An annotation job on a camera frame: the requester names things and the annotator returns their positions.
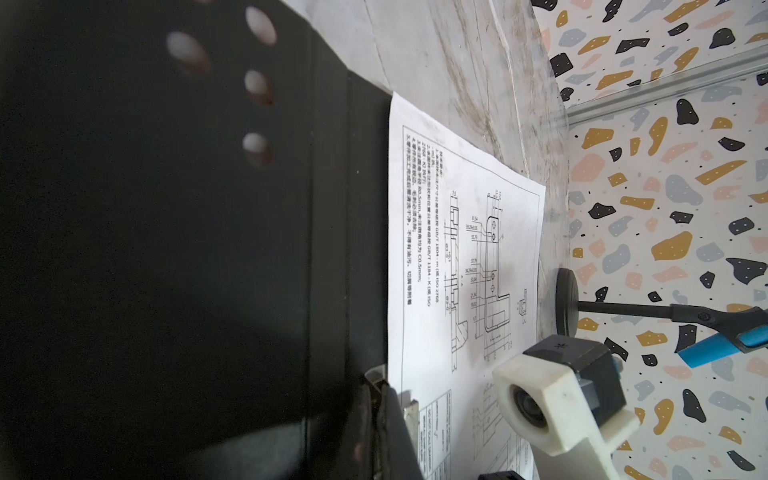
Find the camera lens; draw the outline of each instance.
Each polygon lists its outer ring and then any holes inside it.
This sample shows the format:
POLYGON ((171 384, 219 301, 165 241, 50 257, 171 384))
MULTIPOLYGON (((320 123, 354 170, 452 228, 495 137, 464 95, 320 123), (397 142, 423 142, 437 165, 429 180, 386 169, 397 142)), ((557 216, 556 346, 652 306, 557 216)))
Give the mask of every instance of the camera lens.
POLYGON ((512 396, 515 399, 515 404, 518 406, 518 410, 523 414, 526 420, 531 425, 543 429, 547 426, 547 419, 544 417, 544 413, 541 411, 541 407, 538 406, 533 397, 521 389, 520 387, 514 387, 512 396))

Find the technical drawing sheet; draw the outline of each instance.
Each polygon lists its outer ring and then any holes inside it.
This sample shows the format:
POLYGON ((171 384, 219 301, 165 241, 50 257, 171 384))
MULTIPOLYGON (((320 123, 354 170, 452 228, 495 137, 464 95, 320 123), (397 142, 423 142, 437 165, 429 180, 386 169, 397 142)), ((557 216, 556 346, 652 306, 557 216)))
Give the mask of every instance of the technical drawing sheet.
POLYGON ((393 95, 387 371, 419 401, 427 480, 533 477, 491 371, 536 341, 544 193, 393 95))

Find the round black base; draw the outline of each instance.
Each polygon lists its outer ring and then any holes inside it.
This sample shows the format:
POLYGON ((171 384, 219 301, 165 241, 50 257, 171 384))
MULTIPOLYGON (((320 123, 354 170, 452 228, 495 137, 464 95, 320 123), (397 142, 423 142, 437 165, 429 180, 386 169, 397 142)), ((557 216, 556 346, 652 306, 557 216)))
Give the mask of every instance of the round black base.
POLYGON ((578 327, 578 285, 573 270, 558 271, 558 285, 554 291, 554 322, 558 335, 576 336, 578 327))

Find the marble surface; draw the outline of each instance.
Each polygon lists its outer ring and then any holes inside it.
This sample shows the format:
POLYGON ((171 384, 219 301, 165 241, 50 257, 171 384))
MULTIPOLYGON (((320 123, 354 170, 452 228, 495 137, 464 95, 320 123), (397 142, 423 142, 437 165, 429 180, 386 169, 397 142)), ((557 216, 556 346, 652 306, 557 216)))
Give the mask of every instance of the marble surface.
POLYGON ((546 185, 538 333, 568 257, 568 125, 529 0, 284 0, 346 65, 546 185))

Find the terrazzo wallpaper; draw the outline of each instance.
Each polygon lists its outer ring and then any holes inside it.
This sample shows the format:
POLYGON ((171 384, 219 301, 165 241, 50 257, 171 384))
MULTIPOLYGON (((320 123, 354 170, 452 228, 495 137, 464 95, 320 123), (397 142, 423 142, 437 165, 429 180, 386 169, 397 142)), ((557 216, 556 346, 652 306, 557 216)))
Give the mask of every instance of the terrazzo wallpaper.
POLYGON ((565 106, 768 45, 765 0, 531 0, 565 106))
MULTIPOLYGON (((570 132, 571 268, 582 300, 768 309, 768 72, 570 132)), ((582 313, 620 357, 642 425, 614 464, 637 480, 768 478, 768 350, 696 369, 714 334, 582 313)))

